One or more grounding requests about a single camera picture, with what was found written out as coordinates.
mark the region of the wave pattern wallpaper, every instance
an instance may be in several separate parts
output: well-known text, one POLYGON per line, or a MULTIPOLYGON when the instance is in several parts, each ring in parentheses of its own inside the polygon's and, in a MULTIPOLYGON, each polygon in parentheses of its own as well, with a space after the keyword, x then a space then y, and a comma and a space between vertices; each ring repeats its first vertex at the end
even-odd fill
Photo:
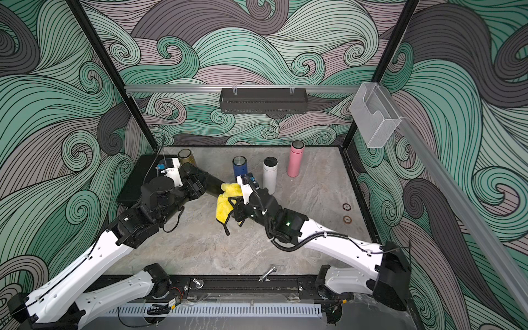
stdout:
POLYGON ((0 1, 0 328, 119 211, 151 153, 63 0, 0 1))
MULTIPOLYGON (((426 0, 421 6, 440 3, 426 0)), ((370 81, 404 0, 82 0, 125 84, 370 81)), ((353 95, 304 115, 220 113, 219 93, 137 93, 159 144, 340 145, 353 95)))
MULTIPOLYGON (((382 83, 528 275, 527 46, 528 1, 450 0, 414 14, 382 83)), ((401 132, 351 153, 381 240, 412 240, 427 329, 528 329, 401 132)))

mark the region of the aluminum rail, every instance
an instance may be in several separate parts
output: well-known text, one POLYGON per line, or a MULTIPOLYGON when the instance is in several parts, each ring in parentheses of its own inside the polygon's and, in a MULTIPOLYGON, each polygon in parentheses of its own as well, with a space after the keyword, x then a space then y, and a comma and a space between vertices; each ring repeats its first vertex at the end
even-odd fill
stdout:
POLYGON ((222 88, 305 88, 307 93, 355 94, 358 86, 350 85, 195 85, 195 84, 130 84, 127 93, 220 93, 222 88))

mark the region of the metal bolt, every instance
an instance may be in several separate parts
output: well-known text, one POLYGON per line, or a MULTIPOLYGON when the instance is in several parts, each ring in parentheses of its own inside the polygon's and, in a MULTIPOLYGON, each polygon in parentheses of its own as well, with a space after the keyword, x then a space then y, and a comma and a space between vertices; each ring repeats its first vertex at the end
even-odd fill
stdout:
POLYGON ((193 282, 196 284, 197 289, 203 288, 203 280, 193 279, 193 282))
POLYGON ((268 278, 269 274, 276 272, 276 271, 277 271, 277 268, 275 266, 271 266, 271 268, 264 275, 259 277, 259 282, 261 281, 264 282, 268 278))

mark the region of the orange wire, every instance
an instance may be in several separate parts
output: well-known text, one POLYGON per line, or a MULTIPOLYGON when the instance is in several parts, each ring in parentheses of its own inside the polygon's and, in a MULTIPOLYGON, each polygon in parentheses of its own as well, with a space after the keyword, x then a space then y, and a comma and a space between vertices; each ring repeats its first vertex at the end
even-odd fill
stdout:
POLYGON ((178 292, 180 293, 180 299, 183 298, 183 294, 182 294, 182 292, 180 291, 180 289, 178 289, 177 287, 172 287, 172 288, 178 290, 178 292))

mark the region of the pink water bottle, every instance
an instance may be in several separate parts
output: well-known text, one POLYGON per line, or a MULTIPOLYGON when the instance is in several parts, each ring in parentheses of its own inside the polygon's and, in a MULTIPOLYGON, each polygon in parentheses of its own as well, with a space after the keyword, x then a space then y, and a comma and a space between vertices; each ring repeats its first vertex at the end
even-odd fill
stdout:
POLYGON ((290 162, 288 164, 288 175, 296 177, 299 175, 300 162, 303 160, 304 143, 296 140, 291 143, 290 162))

